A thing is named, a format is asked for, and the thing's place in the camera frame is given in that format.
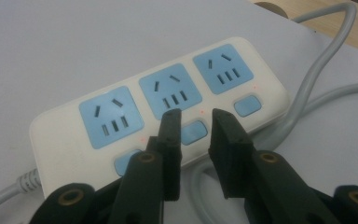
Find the blue socket panel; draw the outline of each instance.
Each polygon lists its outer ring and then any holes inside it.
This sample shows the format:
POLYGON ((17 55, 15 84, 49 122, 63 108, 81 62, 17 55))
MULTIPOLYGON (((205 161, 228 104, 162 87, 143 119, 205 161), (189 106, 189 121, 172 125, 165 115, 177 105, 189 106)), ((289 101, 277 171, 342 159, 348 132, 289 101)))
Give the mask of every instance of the blue socket panel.
POLYGON ((156 119, 161 119, 168 110, 185 110, 202 101, 193 80, 180 63, 142 77, 139 84, 156 119))
POLYGON ((80 104, 79 110, 95 149, 144 127, 144 121, 127 87, 119 87, 89 99, 80 104))
POLYGON ((231 90, 254 75, 238 52, 229 44, 194 57, 194 64, 214 94, 231 90))

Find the power strip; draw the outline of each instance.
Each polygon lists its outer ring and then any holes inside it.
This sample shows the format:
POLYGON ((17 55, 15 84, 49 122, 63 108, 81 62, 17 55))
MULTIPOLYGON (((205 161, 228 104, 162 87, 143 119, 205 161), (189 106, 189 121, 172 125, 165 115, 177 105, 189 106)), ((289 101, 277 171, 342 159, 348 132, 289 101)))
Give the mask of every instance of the power strip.
POLYGON ((232 37, 37 117, 30 135, 47 197, 69 183, 100 189, 158 134, 165 111, 182 109, 182 165, 206 155, 213 108, 251 133, 280 117, 287 91, 254 47, 232 37))

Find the white plastic casing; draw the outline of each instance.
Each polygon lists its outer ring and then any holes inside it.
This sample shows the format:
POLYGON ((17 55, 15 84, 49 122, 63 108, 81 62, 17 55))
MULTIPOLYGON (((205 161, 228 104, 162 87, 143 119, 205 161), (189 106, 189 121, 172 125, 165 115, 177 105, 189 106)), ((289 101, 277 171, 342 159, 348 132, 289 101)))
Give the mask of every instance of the white plastic casing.
POLYGON ((31 125, 30 135, 45 197, 66 184, 87 183, 97 190, 120 178, 115 169, 115 159, 135 149, 145 150, 149 136, 157 136, 160 124, 141 90, 139 79, 177 63, 185 67, 202 97, 199 104, 182 112, 182 126, 200 120, 208 131, 208 134, 197 142, 188 146, 182 145, 182 165, 207 154, 213 108, 234 114, 243 128, 251 133, 280 117, 290 104, 283 85, 247 40, 240 37, 224 40, 82 96, 37 117, 31 125), (236 49, 254 74, 254 78, 229 91, 214 94, 194 64, 193 58, 225 44, 236 49), (80 115, 79 105, 121 86, 130 90, 145 126, 108 146, 94 149, 80 115), (249 95, 258 98, 261 109, 243 118, 234 109, 234 104, 249 95))

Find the cable strain relief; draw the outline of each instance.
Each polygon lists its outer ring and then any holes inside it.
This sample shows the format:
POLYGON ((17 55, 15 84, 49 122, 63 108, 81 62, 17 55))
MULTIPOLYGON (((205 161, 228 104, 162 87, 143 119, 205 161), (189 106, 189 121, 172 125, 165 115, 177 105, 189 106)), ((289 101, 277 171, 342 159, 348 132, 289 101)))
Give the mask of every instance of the cable strain relief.
POLYGON ((19 192, 23 194, 32 192, 42 186, 40 183, 39 173, 36 169, 19 176, 19 178, 17 178, 16 184, 19 192))

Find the white table surface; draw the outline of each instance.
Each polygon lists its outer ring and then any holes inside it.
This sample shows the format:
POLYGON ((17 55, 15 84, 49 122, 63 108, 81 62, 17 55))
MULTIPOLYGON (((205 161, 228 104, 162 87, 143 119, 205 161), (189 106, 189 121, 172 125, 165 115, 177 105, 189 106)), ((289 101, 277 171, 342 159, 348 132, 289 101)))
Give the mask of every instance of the white table surface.
MULTIPOLYGON (((245 0, 0 1, 0 189, 35 168, 28 129, 42 112, 232 36, 255 45, 292 96, 330 41, 245 0)), ((344 46, 312 97, 352 83, 358 49, 344 46)), ((303 118, 277 151, 327 194, 358 185, 358 95, 303 118)), ((241 203, 226 207, 218 185, 205 183, 227 222, 239 223, 241 203)), ((199 223, 186 195, 166 203, 166 223, 199 223)), ((13 198, 0 223, 27 223, 42 202, 40 191, 13 198)))

